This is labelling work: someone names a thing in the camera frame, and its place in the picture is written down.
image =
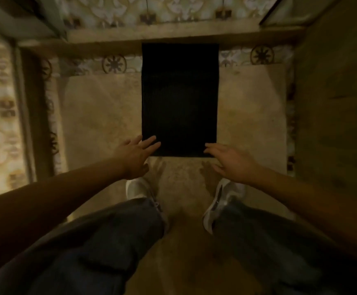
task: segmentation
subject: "forearm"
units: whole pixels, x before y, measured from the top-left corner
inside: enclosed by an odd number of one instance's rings
[[[0,266],[122,174],[110,159],[0,195]]]
[[[260,167],[251,186],[269,194],[335,241],[357,252],[357,199]]]

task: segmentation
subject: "left hand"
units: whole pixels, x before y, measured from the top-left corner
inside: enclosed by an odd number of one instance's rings
[[[121,143],[114,151],[113,158],[122,164],[122,177],[130,180],[144,176],[148,172],[146,159],[161,146],[161,142],[152,142],[156,136],[142,141],[142,135]]]

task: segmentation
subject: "black mat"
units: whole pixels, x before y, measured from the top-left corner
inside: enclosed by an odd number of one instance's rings
[[[142,132],[155,156],[204,157],[216,142],[217,44],[143,44]]]

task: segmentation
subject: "black panel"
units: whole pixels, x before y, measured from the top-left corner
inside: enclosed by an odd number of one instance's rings
[[[204,157],[216,142],[217,44],[143,44],[142,132],[155,156]]]

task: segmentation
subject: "beige floor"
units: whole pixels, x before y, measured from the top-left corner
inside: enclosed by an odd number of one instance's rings
[[[68,169],[107,158],[141,132],[141,74],[62,78],[59,138]],[[286,173],[285,80],[282,65],[220,69],[217,139],[248,149],[263,165]],[[141,261],[128,294],[259,292],[259,285],[202,228],[218,176],[208,158],[151,158],[148,174],[171,218],[170,233]],[[75,218],[125,200],[125,183],[112,184],[74,212]],[[290,218],[269,196],[247,189],[246,203]]]

